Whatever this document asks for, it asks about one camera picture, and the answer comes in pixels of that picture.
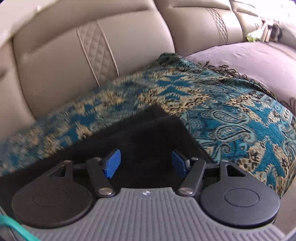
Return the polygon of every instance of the beige floor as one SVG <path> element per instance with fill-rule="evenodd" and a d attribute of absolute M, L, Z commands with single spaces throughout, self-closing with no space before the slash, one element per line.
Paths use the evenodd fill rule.
<path fill-rule="evenodd" d="M 285 234 L 296 227 L 296 179 L 281 199 L 281 208 L 274 225 Z"/>

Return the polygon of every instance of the quilted diamond stitching panel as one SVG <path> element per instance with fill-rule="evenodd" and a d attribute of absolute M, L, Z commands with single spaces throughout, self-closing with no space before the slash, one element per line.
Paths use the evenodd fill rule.
<path fill-rule="evenodd" d="M 218 32 L 219 32 L 219 35 L 220 35 L 220 39 L 221 39 L 221 44 L 222 45 L 227 44 L 228 33 L 227 33 L 227 29 L 226 29 L 226 26 L 225 26 L 225 23 L 224 23 L 222 17 L 213 8 L 207 8 L 207 10 L 212 15 L 212 17 L 213 17 L 213 19 L 214 19 L 214 21 L 216 23 L 216 26 L 217 26 L 217 29 L 218 29 Z"/>
<path fill-rule="evenodd" d="M 117 77 L 112 55 L 105 41 L 102 29 L 96 21 L 78 28 L 81 41 L 93 72 L 102 86 Z"/>

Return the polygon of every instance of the white logo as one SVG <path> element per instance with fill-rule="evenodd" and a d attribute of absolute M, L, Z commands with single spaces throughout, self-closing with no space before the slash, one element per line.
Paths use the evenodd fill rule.
<path fill-rule="evenodd" d="M 148 196 L 149 194 L 150 194 L 150 192 L 148 191 L 148 190 L 146 190 L 146 191 L 144 191 L 144 192 L 142 192 L 143 193 L 143 195 L 145 195 L 145 196 Z"/>

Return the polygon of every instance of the teal cable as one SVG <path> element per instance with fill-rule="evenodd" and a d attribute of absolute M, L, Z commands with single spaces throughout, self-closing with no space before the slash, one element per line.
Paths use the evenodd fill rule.
<path fill-rule="evenodd" d="M 16 230 L 26 241 L 40 241 L 22 227 L 17 221 L 8 216 L 0 215 L 0 227 L 9 227 Z"/>

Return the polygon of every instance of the blue patterned shawl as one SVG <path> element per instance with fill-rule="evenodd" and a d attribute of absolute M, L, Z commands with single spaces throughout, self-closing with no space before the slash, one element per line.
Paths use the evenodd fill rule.
<path fill-rule="evenodd" d="M 215 162 L 231 160 L 282 196 L 295 173 L 295 116 L 256 83 L 176 54 L 78 97 L 0 143 L 0 175 L 24 168 L 152 104 L 180 116 Z"/>

